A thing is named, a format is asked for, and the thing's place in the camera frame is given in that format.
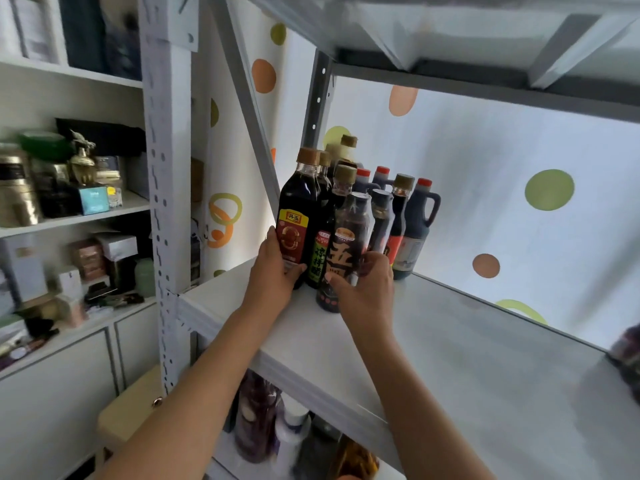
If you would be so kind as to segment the person's left hand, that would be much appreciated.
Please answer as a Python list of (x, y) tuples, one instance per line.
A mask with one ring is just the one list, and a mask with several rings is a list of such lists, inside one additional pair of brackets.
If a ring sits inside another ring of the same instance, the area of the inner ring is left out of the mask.
[(268, 229), (250, 272), (242, 307), (275, 320), (289, 304), (294, 287), (288, 284), (276, 229)]

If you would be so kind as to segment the brown label dark sauce bottle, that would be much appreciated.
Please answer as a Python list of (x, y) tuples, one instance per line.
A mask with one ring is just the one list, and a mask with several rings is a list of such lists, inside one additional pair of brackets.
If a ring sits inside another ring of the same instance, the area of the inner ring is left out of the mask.
[(316, 293), (316, 302), (325, 311), (334, 314), (339, 311), (339, 298), (327, 281), (326, 273), (341, 276), (350, 284), (357, 281), (372, 226), (371, 196), (368, 193), (350, 193), (335, 212), (335, 229), (329, 240)]

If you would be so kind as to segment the red label soy sauce bottle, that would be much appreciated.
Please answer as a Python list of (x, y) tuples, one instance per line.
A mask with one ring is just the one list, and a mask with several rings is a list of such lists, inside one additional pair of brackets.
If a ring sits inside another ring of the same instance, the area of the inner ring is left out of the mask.
[(319, 150), (300, 148), (296, 170), (280, 193), (275, 229), (288, 271), (299, 264), (310, 265), (321, 212), (319, 155)]

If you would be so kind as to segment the person's left forearm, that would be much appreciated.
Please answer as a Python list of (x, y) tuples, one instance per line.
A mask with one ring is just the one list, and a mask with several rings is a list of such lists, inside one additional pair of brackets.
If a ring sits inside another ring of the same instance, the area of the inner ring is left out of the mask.
[(242, 306), (234, 312), (130, 439), (115, 452), (98, 448), (93, 480), (203, 480), (236, 391), (275, 320)]

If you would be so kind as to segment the cluster of dark condiment bottles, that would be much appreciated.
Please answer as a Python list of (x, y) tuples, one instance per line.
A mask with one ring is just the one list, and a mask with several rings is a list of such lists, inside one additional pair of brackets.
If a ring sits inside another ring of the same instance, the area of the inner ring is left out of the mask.
[(327, 143), (320, 153), (317, 180), (322, 208), (306, 281), (318, 289), (326, 251), (335, 229), (335, 212), (352, 192), (371, 196), (372, 233), (366, 250), (382, 252), (392, 265), (394, 279), (413, 270), (442, 199), (431, 192), (432, 181), (405, 174), (388, 179), (390, 170), (379, 166), (372, 182), (370, 170), (353, 159), (357, 137), (343, 134), (340, 143)]

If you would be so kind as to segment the white polka dot curtain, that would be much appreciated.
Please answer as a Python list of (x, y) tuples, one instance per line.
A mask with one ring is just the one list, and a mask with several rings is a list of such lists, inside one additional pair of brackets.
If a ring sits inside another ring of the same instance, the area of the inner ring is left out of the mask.
[(298, 146), (434, 181), (410, 269), (609, 347), (640, 323), (640, 0), (205, 0), (275, 209)]

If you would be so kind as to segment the amber oil bottle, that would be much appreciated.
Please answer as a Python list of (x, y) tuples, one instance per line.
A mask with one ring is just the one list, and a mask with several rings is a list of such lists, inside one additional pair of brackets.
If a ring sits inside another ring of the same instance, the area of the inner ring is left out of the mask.
[(370, 450), (342, 435), (326, 480), (374, 480), (380, 470), (380, 460)]

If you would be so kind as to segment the teal small box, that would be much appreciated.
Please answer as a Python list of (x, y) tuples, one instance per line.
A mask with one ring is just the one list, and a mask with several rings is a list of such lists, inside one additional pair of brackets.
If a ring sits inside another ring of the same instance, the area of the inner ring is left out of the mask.
[(108, 190), (105, 186), (78, 187), (82, 215), (91, 216), (110, 210)]

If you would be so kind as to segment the beige wooden stool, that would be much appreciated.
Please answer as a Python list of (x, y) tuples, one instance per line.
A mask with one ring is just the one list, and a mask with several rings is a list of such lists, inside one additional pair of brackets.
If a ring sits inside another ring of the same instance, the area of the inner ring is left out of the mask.
[(163, 403), (160, 365), (144, 373), (100, 412), (97, 420), (99, 452), (115, 452)]

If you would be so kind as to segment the black flat box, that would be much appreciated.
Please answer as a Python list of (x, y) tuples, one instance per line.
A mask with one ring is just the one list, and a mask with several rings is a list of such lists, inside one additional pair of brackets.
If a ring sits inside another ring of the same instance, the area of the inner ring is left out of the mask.
[(138, 157), (147, 151), (144, 129), (120, 123), (56, 118), (56, 128), (67, 140), (74, 139), (73, 132), (95, 144), (96, 156)]

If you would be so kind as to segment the gold figurine perfume bottle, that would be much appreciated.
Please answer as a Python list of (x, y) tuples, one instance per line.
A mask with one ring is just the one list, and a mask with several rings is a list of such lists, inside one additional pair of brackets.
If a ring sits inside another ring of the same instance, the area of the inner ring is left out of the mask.
[(71, 145), (74, 149), (74, 155), (70, 158), (69, 163), (76, 183), (85, 187), (95, 185), (97, 183), (97, 164), (92, 158), (92, 152), (96, 143), (87, 140), (76, 131), (70, 130), (70, 134), (72, 135)]

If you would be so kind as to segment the green flat box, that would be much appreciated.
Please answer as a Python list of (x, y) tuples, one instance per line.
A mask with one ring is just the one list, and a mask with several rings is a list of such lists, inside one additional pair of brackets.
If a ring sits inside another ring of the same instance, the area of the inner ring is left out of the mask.
[(73, 156), (71, 144), (60, 134), (42, 130), (26, 130), (18, 134), (20, 147), (32, 158), (63, 163)]

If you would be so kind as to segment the dark multicoloured packet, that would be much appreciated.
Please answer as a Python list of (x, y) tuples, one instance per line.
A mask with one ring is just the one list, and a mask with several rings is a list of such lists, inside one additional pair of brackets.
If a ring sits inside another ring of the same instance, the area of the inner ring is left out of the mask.
[(640, 405), (640, 322), (629, 327), (606, 352), (622, 381)]

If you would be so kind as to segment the dark blue upright box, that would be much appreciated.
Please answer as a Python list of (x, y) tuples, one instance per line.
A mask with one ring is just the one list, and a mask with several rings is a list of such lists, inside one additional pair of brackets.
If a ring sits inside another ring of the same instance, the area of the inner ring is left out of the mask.
[(138, 15), (109, 16), (103, 0), (58, 0), (70, 67), (141, 80)]

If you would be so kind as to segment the white upright box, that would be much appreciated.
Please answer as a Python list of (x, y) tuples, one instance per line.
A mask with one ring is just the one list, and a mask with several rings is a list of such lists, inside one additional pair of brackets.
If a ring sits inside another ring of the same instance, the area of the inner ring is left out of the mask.
[(68, 66), (60, 0), (0, 0), (0, 55)]

